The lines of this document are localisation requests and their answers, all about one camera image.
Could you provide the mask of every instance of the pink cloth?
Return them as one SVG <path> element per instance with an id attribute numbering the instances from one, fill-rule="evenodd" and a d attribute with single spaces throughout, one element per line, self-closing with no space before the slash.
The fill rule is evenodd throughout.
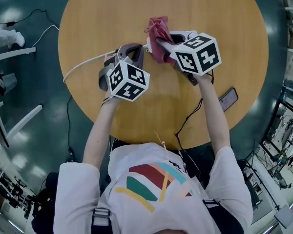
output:
<path id="1" fill-rule="evenodd" d="M 175 60 L 170 58 L 160 46 L 156 38 L 162 38 L 166 41 L 173 42 L 169 30 L 167 27 L 168 23 L 168 17 L 162 16 L 159 18 L 150 18 L 148 21 L 148 28 L 145 30 L 146 33 L 149 34 L 150 41 L 151 41 L 151 47 L 152 47 L 152 54 L 154 59 L 158 63 L 174 63 Z"/>

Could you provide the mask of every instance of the table top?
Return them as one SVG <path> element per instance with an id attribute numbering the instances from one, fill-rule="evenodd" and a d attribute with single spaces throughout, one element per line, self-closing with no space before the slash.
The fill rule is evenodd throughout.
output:
<path id="1" fill-rule="evenodd" d="M 168 16 L 170 31 L 196 30 L 217 39 L 222 64 L 214 70 L 219 97 L 235 87 L 239 100 L 226 112 L 229 127 L 248 112 L 262 88 L 268 66 L 268 37 L 254 0 L 69 0 L 61 21 L 59 59 L 63 75 L 77 64 L 120 45 L 144 45 L 150 17 Z M 105 92 L 98 86 L 103 60 L 87 63 L 66 80 L 74 100 L 95 121 Z M 197 106 L 201 94 L 170 64 L 145 53 L 149 89 L 135 102 L 121 101 L 111 135 L 127 143 L 165 141 L 178 149 L 174 134 Z M 179 134 L 183 148 L 209 141 L 204 107 Z"/>

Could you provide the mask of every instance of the smartphone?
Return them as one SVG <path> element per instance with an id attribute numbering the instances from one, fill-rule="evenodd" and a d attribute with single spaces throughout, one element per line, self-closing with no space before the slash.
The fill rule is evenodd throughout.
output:
<path id="1" fill-rule="evenodd" d="M 220 105 L 224 111 L 230 108 L 239 99 L 235 88 L 230 88 L 220 99 Z"/>

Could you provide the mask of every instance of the black strap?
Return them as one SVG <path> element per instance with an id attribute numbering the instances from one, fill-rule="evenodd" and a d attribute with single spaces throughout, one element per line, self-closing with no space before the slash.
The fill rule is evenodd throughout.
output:
<path id="1" fill-rule="evenodd" d="M 113 234 L 110 211 L 106 208 L 95 208 L 92 214 L 91 234 Z"/>
<path id="2" fill-rule="evenodd" d="M 239 221 L 215 200 L 203 200 L 209 214 L 214 219 L 221 234 L 244 234 Z"/>

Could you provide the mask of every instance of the white t-shirt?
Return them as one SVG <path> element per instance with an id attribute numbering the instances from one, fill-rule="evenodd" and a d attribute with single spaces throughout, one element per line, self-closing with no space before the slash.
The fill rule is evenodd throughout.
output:
<path id="1" fill-rule="evenodd" d="M 250 192 L 230 147 L 218 152 L 206 190 L 184 172 L 178 155 L 155 143 L 115 149 L 108 174 L 114 185 L 107 203 L 123 234 L 153 234 L 165 229 L 220 233 L 202 199 L 220 202 L 244 233 L 251 225 Z M 98 169 L 89 164 L 61 165 L 55 234 L 91 233 L 92 213 L 100 197 L 99 177 Z"/>

